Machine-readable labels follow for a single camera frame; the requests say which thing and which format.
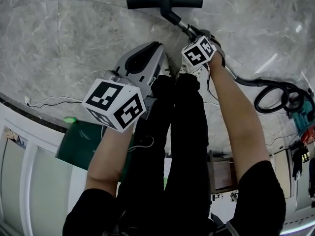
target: marble floor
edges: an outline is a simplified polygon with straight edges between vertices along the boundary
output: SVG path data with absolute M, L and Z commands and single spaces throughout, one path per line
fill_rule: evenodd
M 126 0 L 0 2 L 0 93 L 19 102 L 25 95 L 33 103 L 49 96 L 83 99 L 93 81 L 137 45 L 163 43 L 178 66 L 180 50 L 187 44 L 187 38 L 158 10 L 128 10 Z M 210 30 L 226 51 L 227 63 L 244 78 L 274 78 L 307 89 L 306 77 L 315 87 L 314 1 L 204 0 L 202 9 L 175 11 L 187 23 Z M 207 93 L 206 76 L 202 74 L 200 93 L 207 102 L 209 149 L 229 152 L 227 131 L 219 107 L 211 104 L 216 101 Z M 251 101 L 261 91 L 241 88 Z M 275 104 L 280 95 L 275 91 L 262 104 Z M 15 104 L 42 118 L 58 121 L 75 116 L 94 121 L 80 104 L 36 110 Z M 260 119 L 270 152 L 295 138 L 283 112 Z

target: white cube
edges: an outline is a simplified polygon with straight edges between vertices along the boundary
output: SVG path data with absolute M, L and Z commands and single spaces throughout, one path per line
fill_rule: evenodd
M 187 45 L 182 50 L 182 55 L 190 66 L 198 67 L 209 62 L 216 50 L 216 47 L 212 45 L 205 36 L 202 36 L 198 40 Z
M 102 125 L 124 132 L 146 111 L 140 89 L 96 79 L 82 105 Z

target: black sleeve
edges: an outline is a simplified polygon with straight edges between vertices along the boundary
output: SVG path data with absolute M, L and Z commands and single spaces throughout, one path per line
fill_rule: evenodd
M 284 192 L 269 161 L 252 166 L 239 182 L 230 224 L 240 236 L 280 235 L 285 220 Z
M 63 236 L 101 236 L 104 231 L 111 232 L 116 224 L 115 198 L 106 191 L 88 189 L 82 193 L 72 212 L 68 214 L 63 226 Z

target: forearm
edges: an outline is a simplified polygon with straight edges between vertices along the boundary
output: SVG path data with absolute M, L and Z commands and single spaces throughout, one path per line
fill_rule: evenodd
M 85 189 L 99 188 L 116 195 L 123 172 L 133 125 L 124 133 L 107 128 L 90 162 Z
M 211 67 L 222 116 L 228 131 L 238 180 L 254 164 L 269 160 L 258 115 L 227 70 Z

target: hand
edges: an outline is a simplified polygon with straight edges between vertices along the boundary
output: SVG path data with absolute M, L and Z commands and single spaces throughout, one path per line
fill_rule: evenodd
M 208 62 L 210 70 L 214 67 L 222 67 L 222 55 L 216 51 L 212 59 Z

